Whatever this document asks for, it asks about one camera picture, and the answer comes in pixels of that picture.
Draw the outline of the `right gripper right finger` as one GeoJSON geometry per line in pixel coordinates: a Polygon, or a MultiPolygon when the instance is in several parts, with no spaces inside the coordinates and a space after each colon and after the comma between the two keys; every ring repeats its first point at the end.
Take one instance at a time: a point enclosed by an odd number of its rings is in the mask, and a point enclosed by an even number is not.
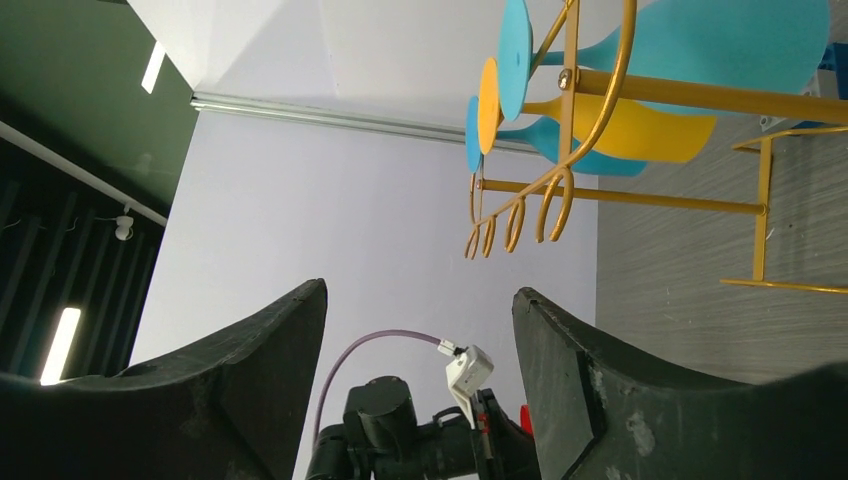
{"type": "Polygon", "coordinates": [[[545,479],[843,479],[847,366],[764,384],[663,360],[536,290],[513,298],[545,479]]]}

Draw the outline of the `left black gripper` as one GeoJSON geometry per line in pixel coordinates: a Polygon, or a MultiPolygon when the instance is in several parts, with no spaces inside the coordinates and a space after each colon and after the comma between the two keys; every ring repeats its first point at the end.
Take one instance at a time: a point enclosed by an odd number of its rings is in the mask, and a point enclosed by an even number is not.
{"type": "Polygon", "coordinates": [[[433,415],[430,477],[455,479],[475,474],[480,479],[538,479],[534,439],[508,417],[494,391],[477,391],[471,406],[473,424],[457,406],[433,415]]]}

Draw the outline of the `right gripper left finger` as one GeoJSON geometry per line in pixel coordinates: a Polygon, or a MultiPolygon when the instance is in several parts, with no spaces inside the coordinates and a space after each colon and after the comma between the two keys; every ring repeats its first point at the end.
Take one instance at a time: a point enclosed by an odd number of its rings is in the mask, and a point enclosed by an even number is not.
{"type": "Polygon", "coordinates": [[[113,376],[1,377],[5,479],[289,479],[327,312],[311,279],[113,376]]]}

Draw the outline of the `blue back wine glass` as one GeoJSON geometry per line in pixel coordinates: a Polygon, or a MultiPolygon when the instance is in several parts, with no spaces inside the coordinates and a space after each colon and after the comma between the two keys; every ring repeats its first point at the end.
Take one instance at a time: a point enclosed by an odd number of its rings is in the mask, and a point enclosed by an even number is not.
{"type": "MultiPolygon", "coordinates": [[[[479,170],[484,157],[479,143],[478,110],[479,98],[476,95],[471,96],[466,110],[464,144],[466,164],[472,173],[479,170]]],[[[517,140],[529,145],[535,153],[553,164],[559,160],[559,137],[560,125],[550,117],[541,117],[525,128],[498,131],[496,135],[497,140],[517,140]]],[[[571,166],[574,172],[580,174],[616,177],[635,177],[646,167],[646,161],[619,159],[594,150],[590,150],[571,166]]]]}

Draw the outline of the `teal back wine glass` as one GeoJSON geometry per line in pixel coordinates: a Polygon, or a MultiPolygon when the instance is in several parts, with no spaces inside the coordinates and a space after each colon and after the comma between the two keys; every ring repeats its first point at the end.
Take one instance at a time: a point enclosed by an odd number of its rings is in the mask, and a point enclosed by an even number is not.
{"type": "MultiPolygon", "coordinates": [[[[829,43],[829,1],[654,1],[639,9],[627,73],[800,94],[829,43]]],[[[578,65],[613,69],[621,27],[578,50],[578,65]]],[[[500,108],[521,113],[533,60],[526,1],[506,1],[496,63],[500,108]]]]}

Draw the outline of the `red back wine glass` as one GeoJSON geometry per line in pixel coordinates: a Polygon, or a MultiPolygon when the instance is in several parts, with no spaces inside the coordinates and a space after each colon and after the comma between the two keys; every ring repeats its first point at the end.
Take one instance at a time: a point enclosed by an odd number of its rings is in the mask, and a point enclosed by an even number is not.
{"type": "Polygon", "coordinates": [[[527,404],[520,407],[520,426],[528,435],[534,435],[531,414],[527,404]]]}

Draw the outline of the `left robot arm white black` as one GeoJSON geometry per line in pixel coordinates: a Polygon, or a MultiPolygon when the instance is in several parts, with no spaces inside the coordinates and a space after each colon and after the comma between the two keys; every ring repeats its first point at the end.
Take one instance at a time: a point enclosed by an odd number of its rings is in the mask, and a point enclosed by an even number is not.
{"type": "Polygon", "coordinates": [[[309,479],[538,479],[531,434],[509,419],[490,389],[470,417],[450,407],[418,424],[407,383],[383,376],[352,388],[343,420],[320,431],[309,479]]]}

